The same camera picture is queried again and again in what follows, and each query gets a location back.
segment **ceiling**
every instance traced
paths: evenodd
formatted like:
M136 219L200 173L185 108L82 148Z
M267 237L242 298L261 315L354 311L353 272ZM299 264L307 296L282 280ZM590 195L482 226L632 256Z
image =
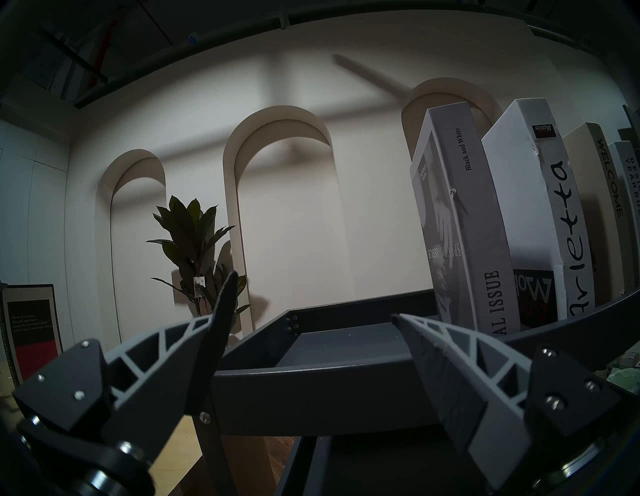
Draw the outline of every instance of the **ceiling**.
M623 58L640 54L632 13L638 7L623 0L5 0L0 31L8 25L2 14L17 2L40 8L29 14L34 20L30 29L14 36L20 37L11 44L19 47L13 48L16 69L77 106L223 42L288 24L375 10L500 13L525 20L537 35L599 56L612 49L619 49ZM0 42L8 43L1 36ZM83 68L78 57L98 75Z

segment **book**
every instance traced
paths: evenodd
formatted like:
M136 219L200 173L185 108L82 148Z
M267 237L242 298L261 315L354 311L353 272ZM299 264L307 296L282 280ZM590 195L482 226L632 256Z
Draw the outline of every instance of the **book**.
M640 285L640 168L634 146L629 141L614 141L609 151L621 187L620 195L629 212L627 223L634 261L634 287Z
M547 101L514 100L482 142L516 275L535 271L549 279L552 273L556 310L546 312L547 318L591 312L595 295L587 226L572 164Z
M556 279L551 270L514 269L523 330L557 322Z
M500 205L468 102L426 111L410 172L442 321L520 331Z
M622 105L622 108L625 110L625 114L627 115L627 119L629 120L629 124L631 127L627 129L618 129L618 133L623 131L626 136L622 138L623 141L631 141L634 150L640 150L640 116L631 110L628 105Z
M580 191L593 255L596 305L631 290L634 263L622 186L598 124L586 122L564 138Z

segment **framed poster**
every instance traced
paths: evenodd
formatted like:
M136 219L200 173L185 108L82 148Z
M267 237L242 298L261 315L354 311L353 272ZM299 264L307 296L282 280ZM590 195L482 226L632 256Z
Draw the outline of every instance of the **framed poster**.
M0 301L4 353L18 387L62 353L53 284L9 285Z

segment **potted plant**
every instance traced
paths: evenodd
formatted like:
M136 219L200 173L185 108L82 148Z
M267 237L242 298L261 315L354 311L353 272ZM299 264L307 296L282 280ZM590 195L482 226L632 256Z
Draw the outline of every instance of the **potted plant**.
M151 239L148 243L162 245L166 257L171 260L180 271L180 287L169 284L157 277L151 279L165 283L182 293L192 302L198 315L202 315L201 297L209 304L209 311L213 310L222 290L222 284L227 279L228 270L224 264L211 264L205 267L207 255L213 253L216 242L235 226L224 226L214 231L216 224L216 207L206 212L200 210L200 202L193 200L188 207L175 196L169 200L169 208L158 207L160 215L154 214L163 229L169 232L171 239ZM194 278L204 277L204 285L194 283ZM238 278L237 295L246 287L246 275ZM236 314L246 310L249 305L236 309Z

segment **metal tray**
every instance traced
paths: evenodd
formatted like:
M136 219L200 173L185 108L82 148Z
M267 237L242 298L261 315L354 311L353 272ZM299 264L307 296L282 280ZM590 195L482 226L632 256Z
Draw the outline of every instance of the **metal tray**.
M638 310L635 290L504 341L527 356L550 344L596 370L640 340ZM335 436L437 423L390 324L395 313L435 315L433 290L290 310L229 348L211 385L220 433Z

